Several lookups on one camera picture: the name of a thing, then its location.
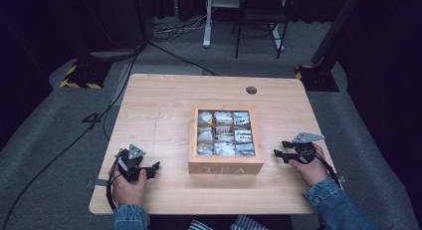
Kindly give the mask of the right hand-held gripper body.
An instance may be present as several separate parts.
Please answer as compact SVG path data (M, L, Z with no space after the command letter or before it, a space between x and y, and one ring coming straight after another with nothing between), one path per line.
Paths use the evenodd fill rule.
M298 155L298 161L303 164L308 164L314 160L316 156L316 148L314 141L324 140L323 135L299 132L293 138L293 147Z

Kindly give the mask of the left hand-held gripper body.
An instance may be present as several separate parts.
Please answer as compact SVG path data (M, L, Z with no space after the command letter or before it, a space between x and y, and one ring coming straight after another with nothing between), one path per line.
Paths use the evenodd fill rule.
M128 148L122 148L116 156L119 174L128 182L135 182L141 170L140 163L145 151L134 144Z

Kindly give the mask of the person's right hand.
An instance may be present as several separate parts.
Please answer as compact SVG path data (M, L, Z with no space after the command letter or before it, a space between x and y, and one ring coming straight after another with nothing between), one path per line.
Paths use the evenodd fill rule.
M326 167L317 158L308 164L302 164L294 159L291 159L289 161L289 165L304 177L309 186L315 186L328 178L328 171Z

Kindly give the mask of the person's left hand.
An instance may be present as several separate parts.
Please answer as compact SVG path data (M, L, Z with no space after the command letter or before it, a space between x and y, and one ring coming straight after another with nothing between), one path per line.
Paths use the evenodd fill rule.
M112 176L111 195L117 207L123 205L142 206L146 198L146 171L138 174L137 182L128 182L121 176L118 167L114 169Z

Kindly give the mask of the group of tea bags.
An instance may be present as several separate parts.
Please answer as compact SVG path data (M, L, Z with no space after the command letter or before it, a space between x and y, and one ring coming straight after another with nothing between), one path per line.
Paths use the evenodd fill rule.
M198 155L256 155L248 111L200 110L197 116Z

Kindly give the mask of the hazard-striped black stand base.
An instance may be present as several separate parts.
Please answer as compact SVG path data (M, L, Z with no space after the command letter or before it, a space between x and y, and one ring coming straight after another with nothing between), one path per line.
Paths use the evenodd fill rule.
M325 72L320 67L300 65L295 67L295 77L302 82L307 92L339 91L331 72Z
M111 63L109 62L96 62L93 65L87 65L74 61L61 81L60 87L102 89L110 67Z

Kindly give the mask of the person's striped trousers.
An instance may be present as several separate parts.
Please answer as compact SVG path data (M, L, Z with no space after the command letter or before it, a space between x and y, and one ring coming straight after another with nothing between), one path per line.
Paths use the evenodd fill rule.
M247 215L217 216L194 219L188 230L269 230Z

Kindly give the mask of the black slanted stand pole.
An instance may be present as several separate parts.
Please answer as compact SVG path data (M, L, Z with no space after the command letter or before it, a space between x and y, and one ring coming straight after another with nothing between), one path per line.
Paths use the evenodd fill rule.
M319 65L327 57L328 50L333 46L335 37L339 34L342 25L347 20L357 2L358 0L345 0L333 23L316 49L312 57L313 64Z

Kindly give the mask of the black metal chair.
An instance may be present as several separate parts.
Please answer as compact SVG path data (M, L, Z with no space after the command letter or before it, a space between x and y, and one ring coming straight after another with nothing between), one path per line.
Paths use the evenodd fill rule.
M239 56L240 43L245 25L260 25L268 28L275 42L277 59L284 50L286 32L290 23L288 0L240 0L238 14L232 31L237 29L235 57Z

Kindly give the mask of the white desk frame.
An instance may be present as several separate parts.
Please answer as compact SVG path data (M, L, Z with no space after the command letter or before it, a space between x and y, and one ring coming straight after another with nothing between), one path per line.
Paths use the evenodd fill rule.
M237 17L238 9L239 9L239 1L240 0L207 0L206 1L206 21L205 21L204 37L203 37L203 41L202 41L202 46L204 48L209 48L211 46L212 11L213 11L213 9L214 8L236 8L237 13L236 13L236 16L234 18L234 23L235 23L235 19ZM255 39L267 40L268 37L269 37L270 40L272 40L274 42L274 40L269 35L269 32L264 36L255 36L255 37L246 36L246 39L255 38Z

